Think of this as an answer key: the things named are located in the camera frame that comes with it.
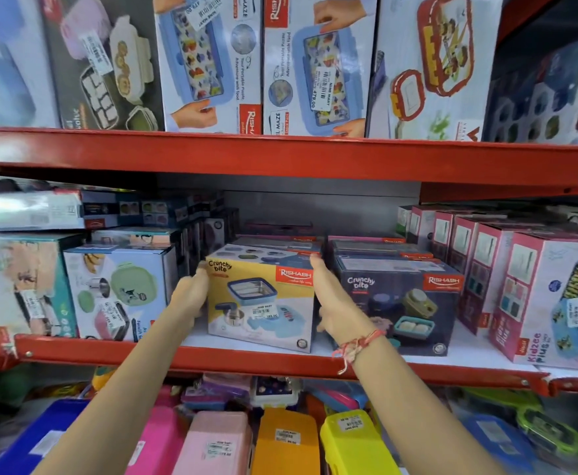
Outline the person's right hand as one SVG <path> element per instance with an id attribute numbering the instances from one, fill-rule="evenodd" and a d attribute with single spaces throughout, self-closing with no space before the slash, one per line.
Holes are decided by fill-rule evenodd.
<path id="1" fill-rule="evenodd" d="M 341 284 L 338 296 L 340 300 L 338 306 L 320 306 L 318 332 L 326 332 L 339 346 L 352 339 L 367 336 L 377 329 L 373 321 L 359 309 Z"/>

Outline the person's left hand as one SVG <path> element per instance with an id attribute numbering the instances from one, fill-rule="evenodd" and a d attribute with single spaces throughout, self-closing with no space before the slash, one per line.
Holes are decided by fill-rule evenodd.
<path id="1" fill-rule="evenodd" d="M 195 274 L 179 280 L 172 293 L 168 309 L 179 319 L 194 322 L 205 304 L 207 295 L 195 294 Z"/>

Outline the yellow white lunchbox carton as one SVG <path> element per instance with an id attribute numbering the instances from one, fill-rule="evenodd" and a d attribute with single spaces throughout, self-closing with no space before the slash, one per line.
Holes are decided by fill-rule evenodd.
<path id="1" fill-rule="evenodd" d="M 240 237 L 206 257 L 208 334 L 311 353 L 318 242 Z"/>

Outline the person's right forearm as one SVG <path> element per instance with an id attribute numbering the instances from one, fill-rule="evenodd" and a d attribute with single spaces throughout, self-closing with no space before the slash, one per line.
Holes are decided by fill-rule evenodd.
<path id="1" fill-rule="evenodd" d="M 352 368 L 409 475 L 507 475 L 386 337 Z"/>

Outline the person's left forearm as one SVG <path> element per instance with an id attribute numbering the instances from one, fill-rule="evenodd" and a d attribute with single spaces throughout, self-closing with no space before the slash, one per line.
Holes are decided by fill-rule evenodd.
<path id="1" fill-rule="evenodd" d="M 172 302 L 31 475 L 125 475 L 201 301 Z"/>

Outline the stack of flat cartons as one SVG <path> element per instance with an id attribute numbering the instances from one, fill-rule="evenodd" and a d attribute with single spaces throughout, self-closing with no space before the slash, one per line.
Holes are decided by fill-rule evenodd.
<path id="1" fill-rule="evenodd" d="M 356 254 L 366 252 L 370 255 L 400 256 L 414 260 L 430 260 L 435 256 L 428 249 L 407 242 L 400 234 L 315 234 L 313 230 L 301 227 L 295 230 L 293 226 L 271 227 L 265 230 L 241 229 L 235 233 L 234 240 L 260 241 L 277 240 L 285 242 L 309 242 L 319 244 L 323 255 L 333 255 L 335 252 Z"/>

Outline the stack of dark small cartons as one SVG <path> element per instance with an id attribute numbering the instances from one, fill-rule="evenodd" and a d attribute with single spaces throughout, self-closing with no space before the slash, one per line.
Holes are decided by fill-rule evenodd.
<path id="1" fill-rule="evenodd" d="M 94 244 L 174 248 L 179 277 L 193 275 L 211 250 L 236 237 L 237 207 L 225 204 L 222 191 L 186 192 L 182 196 L 144 197 L 139 202 L 142 223 L 92 231 Z"/>

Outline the red thread wristband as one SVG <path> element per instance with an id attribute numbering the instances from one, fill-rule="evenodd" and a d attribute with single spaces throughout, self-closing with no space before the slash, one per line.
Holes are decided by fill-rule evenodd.
<path id="1" fill-rule="evenodd" d="M 332 359 L 341 359 L 343 362 L 343 367 L 337 372 L 337 375 L 345 374 L 355 363 L 356 358 L 361 351 L 367 348 L 376 339 L 384 336 L 386 336 L 384 330 L 375 329 L 367 336 L 358 337 L 339 345 L 331 355 Z"/>

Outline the dark navy lunchbox carton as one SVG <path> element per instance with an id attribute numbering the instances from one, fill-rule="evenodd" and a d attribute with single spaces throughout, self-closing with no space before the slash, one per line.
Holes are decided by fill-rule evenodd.
<path id="1" fill-rule="evenodd" d="M 435 258 L 335 255 L 353 302 L 405 356 L 446 357 L 465 278 Z"/>

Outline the white carton with green lunchbox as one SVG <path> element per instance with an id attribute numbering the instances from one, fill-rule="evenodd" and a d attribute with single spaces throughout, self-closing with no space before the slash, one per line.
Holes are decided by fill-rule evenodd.
<path id="1" fill-rule="evenodd" d="M 179 281 L 173 245 L 84 244 L 63 257 L 82 339 L 137 343 Z"/>

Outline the red metal shelf beam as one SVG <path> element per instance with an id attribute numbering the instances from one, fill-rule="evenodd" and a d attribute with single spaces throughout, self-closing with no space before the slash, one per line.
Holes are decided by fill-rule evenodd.
<path id="1" fill-rule="evenodd" d="M 178 348 L 171 369 L 176 372 L 224 372 L 300 378 L 338 377 L 340 359 L 333 359 L 328 338 L 317 335 L 312 353 L 300 354 L 262 345 L 211 337 L 195 329 Z M 133 343 L 63 337 L 17 335 L 12 351 L 0 343 L 0 370 L 19 362 L 63 365 L 120 365 Z M 531 389 L 542 396 L 578 393 L 578 370 L 541 368 L 511 363 L 488 341 L 458 325 L 446 357 L 406 357 L 412 370 L 429 384 L 483 388 Z"/>
<path id="2" fill-rule="evenodd" d="M 578 196 L 578 146 L 0 128 L 0 172 L 125 189 L 156 174 L 420 182 L 421 201 Z"/>

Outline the purple plastic box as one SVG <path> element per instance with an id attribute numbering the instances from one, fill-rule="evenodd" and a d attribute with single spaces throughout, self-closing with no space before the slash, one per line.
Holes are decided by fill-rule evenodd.
<path id="1" fill-rule="evenodd" d="M 182 390 L 180 401 L 188 412 L 246 409 L 250 401 L 251 375 L 204 374 Z"/>

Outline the white printed lunchbox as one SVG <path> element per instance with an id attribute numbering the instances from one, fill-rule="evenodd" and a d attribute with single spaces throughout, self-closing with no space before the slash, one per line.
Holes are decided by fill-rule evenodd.
<path id="1" fill-rule="evenodd" d="M 254 408 L 285 408 L 296 410 L 303 384 L 294 377 L 254 376 L 249 404 Z"/>

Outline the light pink plastic box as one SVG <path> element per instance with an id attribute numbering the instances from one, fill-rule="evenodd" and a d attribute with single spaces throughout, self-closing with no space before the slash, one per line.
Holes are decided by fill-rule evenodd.
<path id="1" fill-rule="evenodd" d="M 248 475 L 251 450 L 245 412 L 198 412 L 172 475 Z"/>

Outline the yellow plastic box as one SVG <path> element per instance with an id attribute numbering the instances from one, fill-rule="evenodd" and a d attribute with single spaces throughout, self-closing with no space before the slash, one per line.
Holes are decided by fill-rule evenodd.
<path id="1" fill-rule="evenodd" d="M 328 415 L 320 440 L 327 475 L 402 475 L 364 410 Z"/>

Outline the magenta plastic box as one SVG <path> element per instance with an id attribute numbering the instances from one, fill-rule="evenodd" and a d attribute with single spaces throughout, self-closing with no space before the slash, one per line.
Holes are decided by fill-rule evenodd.
<path id="1" fill-rule="evenodd" d="M 161 387 L 125 475 L 172 475 L 190 425 L 180 395 L 180 386 Z"/>

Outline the orange plastic box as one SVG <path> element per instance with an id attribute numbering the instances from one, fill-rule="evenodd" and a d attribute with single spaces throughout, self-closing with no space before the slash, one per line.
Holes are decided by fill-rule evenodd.
<path id="1" fill-rule="evenodd" d="M 285 408 L 266 408 L 250 475 L 321 475 L 315 418 Z"/>

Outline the teal white lunchbox carton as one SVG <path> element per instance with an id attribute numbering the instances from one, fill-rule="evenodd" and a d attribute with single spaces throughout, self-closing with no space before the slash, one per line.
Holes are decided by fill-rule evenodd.
<path id="1" fill-rule="evenodd" d="M 0 232 L 0 328 L 17 334 L 79 336 L 65 250 L 83 232 Z"/>

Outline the white flat carton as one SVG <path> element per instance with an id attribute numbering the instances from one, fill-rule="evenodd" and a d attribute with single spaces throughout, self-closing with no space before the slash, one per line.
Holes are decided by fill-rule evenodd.
<path id="1" fill-rule="evenodd" d="M 0 193 L 0 232 L 85 229 L 76 192 Z"/>

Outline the row of pink lunchbox cartons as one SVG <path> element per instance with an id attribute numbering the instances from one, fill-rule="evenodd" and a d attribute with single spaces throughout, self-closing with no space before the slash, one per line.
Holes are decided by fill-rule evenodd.
<path id="1" fill-rule="evenodd" d="M 511 362 L 578 369 L 578 224 L 413 206 L 409 242 L 464 277 L 458 319 Z"/>

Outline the white carton blue puzzle lunchbox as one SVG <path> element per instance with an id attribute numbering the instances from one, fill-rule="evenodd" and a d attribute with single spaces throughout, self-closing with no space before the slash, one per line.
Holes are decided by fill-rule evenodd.
<path id="1" fill-rule="evenodd" d="M 378 0 L 263 0 L 263 135 L 365 136 Z"/>
<path id="2" fill-rule="evenodd" d="M 153 0 L 165 131 L 261 135 L 263 0 Z"/>

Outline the blue plastic box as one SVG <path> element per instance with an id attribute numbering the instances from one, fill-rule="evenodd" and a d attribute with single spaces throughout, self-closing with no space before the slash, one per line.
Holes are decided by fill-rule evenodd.
<path id="1" fill-rule="evenodd" d="M 0 455 L 0 475 L 31 475 L 89 402 L 65 398 L 50 404 Z"/>

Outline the white carton red lunchbox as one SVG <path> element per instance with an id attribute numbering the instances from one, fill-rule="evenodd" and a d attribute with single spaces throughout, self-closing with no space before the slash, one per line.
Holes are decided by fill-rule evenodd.
<path id="1" fill-rule="evenodd" d="M 480 142 L 503 0 L 379 0 L 366 137 Z"/>

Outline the dark grey lunchbox carton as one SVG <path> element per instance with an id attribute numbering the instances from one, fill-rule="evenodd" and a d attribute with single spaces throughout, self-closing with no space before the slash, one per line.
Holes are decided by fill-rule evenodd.
<path id="1" fill-rule="evenodd" d="M 153 0 L 39 0 L 60 124 L 165 130 Z"/>

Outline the blue plastic lunchbox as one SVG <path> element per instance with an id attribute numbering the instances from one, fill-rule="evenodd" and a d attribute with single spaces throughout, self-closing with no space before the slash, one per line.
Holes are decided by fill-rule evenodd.
<path id="1" fill-rule="evenodd" d="M 535 475 L 535 451 L 517 428 L 488 414 L 468 415 L 461 423 L 509 475 Z"/>

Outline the green lidded clear container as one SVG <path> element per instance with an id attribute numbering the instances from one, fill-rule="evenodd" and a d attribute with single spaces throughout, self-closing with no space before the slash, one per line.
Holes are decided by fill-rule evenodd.
<path id="1" fill-rule="evenodd" d="M 536 407 L 517 409 L 516 422 L 541 460 L 566 475 L 578 475 L 577 430 Z"/>

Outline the dark blue hexagon print carton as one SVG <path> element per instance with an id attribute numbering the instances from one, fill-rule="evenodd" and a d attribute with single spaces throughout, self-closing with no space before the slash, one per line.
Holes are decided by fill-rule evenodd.
<path id="1" fill-rule="evenodd" d="M 578 145 L 578 40 L 492 80 L 483 141 Z"/>

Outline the pale blue blurry carton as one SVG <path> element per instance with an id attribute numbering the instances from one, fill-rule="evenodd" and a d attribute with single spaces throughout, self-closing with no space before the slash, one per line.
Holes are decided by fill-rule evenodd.
<path id="1" fill-rule="evenodd" d="M 40 0 L 0 0 L 0 127 L 61 127 Z"/>

